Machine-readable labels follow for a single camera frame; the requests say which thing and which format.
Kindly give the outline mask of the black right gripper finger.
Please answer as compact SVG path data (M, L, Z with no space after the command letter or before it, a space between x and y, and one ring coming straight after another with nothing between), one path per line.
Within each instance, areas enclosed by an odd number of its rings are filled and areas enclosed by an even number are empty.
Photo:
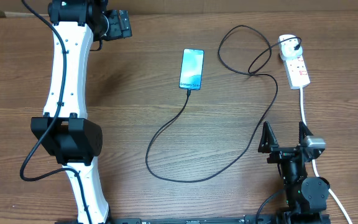
M308 146L308 136L313 136L313 133L308 129L307 125L300 121L299 122L299 144L301 146Z
M260 140L258 152L271 153L279 148L278 141L274 135L273 129L268 121L263 123L262 137Z

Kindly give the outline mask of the Samsung Galaxy smartphone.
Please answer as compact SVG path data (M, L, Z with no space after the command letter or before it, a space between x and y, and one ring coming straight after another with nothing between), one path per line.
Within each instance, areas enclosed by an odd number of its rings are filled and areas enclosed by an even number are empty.
M187 90L201 90L204 51L184 49L181 63L179 87Z

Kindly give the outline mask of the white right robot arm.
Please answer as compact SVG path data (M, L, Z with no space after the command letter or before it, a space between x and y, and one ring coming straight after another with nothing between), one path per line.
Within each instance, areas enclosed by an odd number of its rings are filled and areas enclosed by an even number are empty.
M267 162L278 166L283 189L266 199L257 211L255 221L265 205L281 193L287 197L287 207L264 223L330 223L327 209L330 183L323 177L309 177L306 163L317 159L326 149L323 138L313 135L304 122L299 122L299 143L293 147L280 147L269 122L264 122L258 151L267 153Z

